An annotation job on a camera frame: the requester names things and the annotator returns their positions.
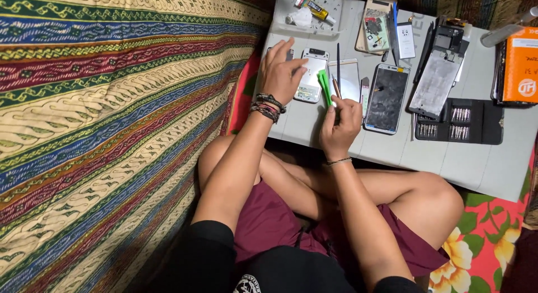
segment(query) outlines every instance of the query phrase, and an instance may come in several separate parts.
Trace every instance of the beaded bracelet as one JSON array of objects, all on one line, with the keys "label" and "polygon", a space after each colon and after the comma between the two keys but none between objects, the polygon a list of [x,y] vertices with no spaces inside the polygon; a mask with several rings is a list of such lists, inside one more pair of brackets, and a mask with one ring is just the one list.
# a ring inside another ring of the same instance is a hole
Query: beaded bracelet
[{"label": "beaded bracelet", "polygon": [[346,157],[346,158],[342,158],[342,159],[339,159],[339,160],[328,160],[326,162],[326,164],[324,164],[326,167],[329,167],[329,166],[332,166],[334,164],[338,164],[338,163],[344,163],[344,162],[350,162],[351,161],[351,157]]},{"label": "beaded bracelet", "polygon": [[273,107],[264,104],[263,102],[254,102],[252,103],[252,107],[250,107],[250,111],[258,111],[265,117],[268,117],[272,119],[273,124],[276,124],[278,122],[278,118],[280,116],[279,111],[274,109]]},{"label": "beaded bracelet", "polygon": [[281,114],[286,113],[286,107],[284,107],[279,101],[275,100],[272,94],[258,93],[258,95],[256,95],[256,99],[258,102],[267,102],[277,106],[280,110],[279,113]]}]

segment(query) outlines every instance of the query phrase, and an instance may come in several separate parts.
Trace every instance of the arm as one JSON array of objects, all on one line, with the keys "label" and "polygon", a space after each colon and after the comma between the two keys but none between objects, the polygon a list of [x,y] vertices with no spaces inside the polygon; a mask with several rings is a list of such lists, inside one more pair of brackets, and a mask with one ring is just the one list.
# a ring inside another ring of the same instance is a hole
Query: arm
[{"label": "arm", "polygon": [[[261,63],[261,90],[272,94],[283,105],[293,98],[306,71],[305,68],[300,68],[306,60],[286,62],[286,52],[293,42],[293,38],[288,42],[280,41]],[[292,76],[292,70],[297,68],[300,69]],[[239,213],[252,189],[272,124],[271,119],[258,111],[251,113],[209,176],[192,223],[202,220],[219,221],[235,233]]]},{"label": "arm", "polygon": [[[329,107],[320,143],[328,161],[348,157],[347,151],[361,127],[362,107],[352,100],[333,96],[340,109],[340,124],[334,125],[336,111]],[[337,186],[337,199],[347,238],[360,264],[369,291],[388,276],[413,280],[396,238],[357,176],[351,162],[329,167]]]}]

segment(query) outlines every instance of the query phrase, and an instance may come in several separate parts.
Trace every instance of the yellow glue tube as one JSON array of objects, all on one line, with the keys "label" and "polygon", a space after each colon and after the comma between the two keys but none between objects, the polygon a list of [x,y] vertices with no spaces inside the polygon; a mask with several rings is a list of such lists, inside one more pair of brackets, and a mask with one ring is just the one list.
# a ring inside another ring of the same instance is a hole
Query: yellow glue tube
[{"label": "yellow glue tube", "polygon": [[334,25],[336,24],[336,20],[329,15],[329,12],[325,9],[323,9],[322,7],[319,7],[316,3],[314,3],[312,0],[297,0],[295,2],[295,6],[299,7],[299,8],[302,8],[302,7],[308,7],[310,8],[310,12],[322,19],[323,21],[328,21],[329,23],[331,23],[331,25]]}]

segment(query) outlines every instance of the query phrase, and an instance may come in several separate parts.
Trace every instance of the black tool case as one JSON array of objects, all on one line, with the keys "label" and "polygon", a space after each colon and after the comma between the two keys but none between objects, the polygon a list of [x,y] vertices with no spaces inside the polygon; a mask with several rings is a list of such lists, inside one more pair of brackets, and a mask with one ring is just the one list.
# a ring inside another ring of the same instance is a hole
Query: black tool case
[{"label": "black tool case", "polygon": [[493,101],[447,98],[439,119],[416,116],[415,138],[441,142],[499,145],[504,110]]}]

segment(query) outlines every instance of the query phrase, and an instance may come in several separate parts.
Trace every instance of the hand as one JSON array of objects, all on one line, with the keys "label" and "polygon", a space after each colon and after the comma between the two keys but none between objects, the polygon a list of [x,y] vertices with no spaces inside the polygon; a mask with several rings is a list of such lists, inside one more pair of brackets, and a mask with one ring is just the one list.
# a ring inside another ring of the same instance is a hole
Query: hand
[{"label": "hand", "polygon": [[323,127],[319,132],[319,142],[328,161],[337,161],[348,157],[347,152],[359,134],[363,120],[363,106],[354,100],[331,96],[340,110],[340,124],[334,125],[336,110],[329,106]]},{"label": "hand", "polygon": [[289,103],[297,88],[306,68],[301,67],[308,59],[294,59],[286,62],[286,53],[292,47],[295,40],[281,40],[267,52],[261,61],[261,92],[271,94],[282,105]]}]

